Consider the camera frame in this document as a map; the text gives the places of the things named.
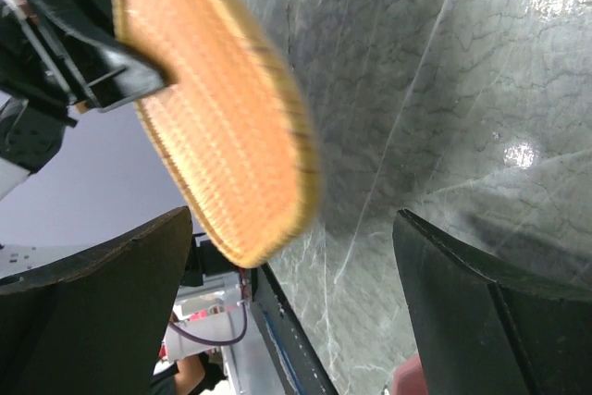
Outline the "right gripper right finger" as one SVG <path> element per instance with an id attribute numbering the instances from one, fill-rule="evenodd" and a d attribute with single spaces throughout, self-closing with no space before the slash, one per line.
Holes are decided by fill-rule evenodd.
<path id="1" fill-rule="evenodd" d="M 407 209 L 392 238 L 429 393 L 590 393 L 590 289 L 499 259 Z"/>

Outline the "wooden bamboo tray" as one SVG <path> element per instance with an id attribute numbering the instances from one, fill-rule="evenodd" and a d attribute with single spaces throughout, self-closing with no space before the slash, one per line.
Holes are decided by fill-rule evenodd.
<path id="1" fill-rule="evenodd" d="M 172 83 L 136 103 L 218 250 L 244 268 L 300 235 L 320 198 L 298 85 L 242 0 L 113 0 L 116 34 Z"/>

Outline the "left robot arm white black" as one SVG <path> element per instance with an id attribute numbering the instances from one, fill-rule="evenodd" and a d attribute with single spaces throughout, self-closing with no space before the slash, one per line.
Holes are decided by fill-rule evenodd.
<path id="1" fill-rule="evenodd" d="M 71 108 L 111 111 L 169 83 L 118 39 L 112 0 L 1 0 L 1 194 L 59 152 Z"/>

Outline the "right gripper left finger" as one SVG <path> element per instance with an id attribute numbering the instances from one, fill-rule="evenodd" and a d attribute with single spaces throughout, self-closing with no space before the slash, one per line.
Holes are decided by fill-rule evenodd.
<path id="1" fill-rule="evenodd" d="M 191 239 L 179 207 L 2 278 L 2 393 L 148 393 Z"/>

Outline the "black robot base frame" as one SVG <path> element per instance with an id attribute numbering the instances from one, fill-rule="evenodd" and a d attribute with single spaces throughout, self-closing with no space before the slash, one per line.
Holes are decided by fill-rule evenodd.
<path id="1" fill-rule="evenodd" d="M 269 265 L 240 269 L 197 233 L 175 305 L 169 360 L 219 350 L 233 394 L 336 393 Z"/>

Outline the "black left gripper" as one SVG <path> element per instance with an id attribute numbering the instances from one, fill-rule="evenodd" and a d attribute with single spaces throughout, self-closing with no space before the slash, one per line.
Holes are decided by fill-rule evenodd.
<path id="1" fill-rule="evenodd" d="M 76 105 L 102 112 L 165 89 L 166 71 L 115 34 L 112 0 L 1 0 L 1 158 L 36 173 Z"/>

